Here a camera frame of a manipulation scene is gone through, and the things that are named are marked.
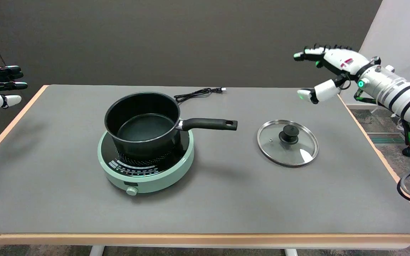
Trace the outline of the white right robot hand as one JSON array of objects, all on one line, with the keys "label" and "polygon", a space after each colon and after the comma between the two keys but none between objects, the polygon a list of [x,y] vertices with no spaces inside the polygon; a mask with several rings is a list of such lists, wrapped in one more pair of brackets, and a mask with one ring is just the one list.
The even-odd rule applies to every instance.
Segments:
[{"label": "white right robot hand", "polygon": [[327,68],[335,77],[314,86],[311,89],[299,89],[297,95],[301,100],[312,104],[326,101],[340,94],[341,86],[346,81],[355,80],[361,68],[371,61],[349,48],[340,46],[305,47],[303,51],[294,54],[294,60],[309,60],[316,63],[317,68]]}]

